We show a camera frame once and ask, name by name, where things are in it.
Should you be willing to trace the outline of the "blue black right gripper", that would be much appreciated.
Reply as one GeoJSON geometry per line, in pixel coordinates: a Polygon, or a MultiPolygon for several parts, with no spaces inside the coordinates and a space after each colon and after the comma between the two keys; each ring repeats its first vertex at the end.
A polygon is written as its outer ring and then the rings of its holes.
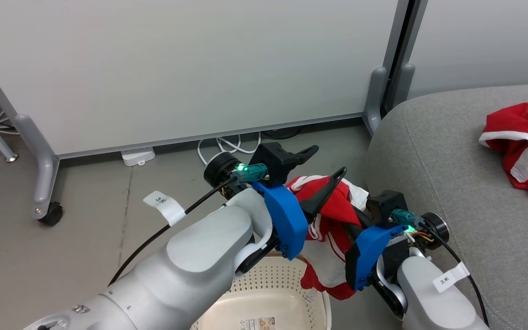
{"type": "Polygon", "coordinates": [[[381,221],[381,212],[371,216],[354,205],[352,209],[357,220],[342,226],[352,243],[346,251],[346,283],[354,291],[384,283],[392,276],[404,259],[404,247],[388,246],[395,238],[405,238],[407,233],[418,237],[419,242],[411,245],[421,252],[449,241],[446,223],[434,213],[419,216],[412,212],[387,212],[388,219],[381,221]]]}

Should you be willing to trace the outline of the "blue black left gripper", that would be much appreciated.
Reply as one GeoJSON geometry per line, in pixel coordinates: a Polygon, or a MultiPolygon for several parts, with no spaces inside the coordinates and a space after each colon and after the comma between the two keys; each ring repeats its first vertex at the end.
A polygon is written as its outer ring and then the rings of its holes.
{"type": "Polygon", "coordinates": [[[277,249],[293,260],[304,247],[308,224],[312,224],[323,205],[339,186],[347,173],[344,166],[328,177],[328,182],[310,198],[300,200],[285,186],[287,177],[296,166],[303,165],[319,151],[312,145],[300,152],[254,152],[248,163],[243,163],[231,152],[220,152],[210,160],[204,159],[204,180],[228,201],[240,196],[249,207],[260,207],[257,214],[264,216],[255,252],[249,261],[260,260],[264,253],[277,249]]]}

